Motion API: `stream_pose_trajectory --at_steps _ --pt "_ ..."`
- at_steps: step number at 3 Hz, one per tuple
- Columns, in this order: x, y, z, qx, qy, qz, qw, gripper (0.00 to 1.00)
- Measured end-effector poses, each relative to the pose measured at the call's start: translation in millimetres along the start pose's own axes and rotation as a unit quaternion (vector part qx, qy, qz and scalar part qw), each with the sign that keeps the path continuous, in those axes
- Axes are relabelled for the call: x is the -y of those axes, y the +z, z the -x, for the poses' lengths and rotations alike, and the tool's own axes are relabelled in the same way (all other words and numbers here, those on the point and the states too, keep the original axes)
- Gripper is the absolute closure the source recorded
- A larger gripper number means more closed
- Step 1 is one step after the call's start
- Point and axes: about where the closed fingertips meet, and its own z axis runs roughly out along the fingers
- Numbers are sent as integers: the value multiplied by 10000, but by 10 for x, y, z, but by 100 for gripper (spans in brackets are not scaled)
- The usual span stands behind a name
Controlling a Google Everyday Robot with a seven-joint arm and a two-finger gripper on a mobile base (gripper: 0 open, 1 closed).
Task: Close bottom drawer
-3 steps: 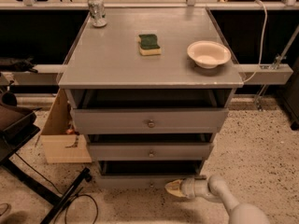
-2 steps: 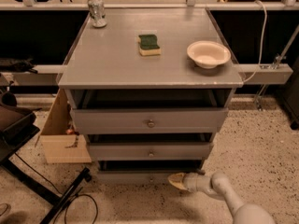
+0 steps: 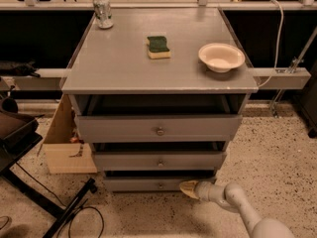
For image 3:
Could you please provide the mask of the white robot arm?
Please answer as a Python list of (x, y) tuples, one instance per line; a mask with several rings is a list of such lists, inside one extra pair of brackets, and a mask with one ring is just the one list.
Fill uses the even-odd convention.
[(191, 198), (214, 202), (225, 210), (238, 212), (250, 238), (295, 238), (282, 222), (262, 218), (249, 203), (242, 187), (235, 182), (221, 186), (210, 181), (189, 180), (183, 181), (179, 188)]

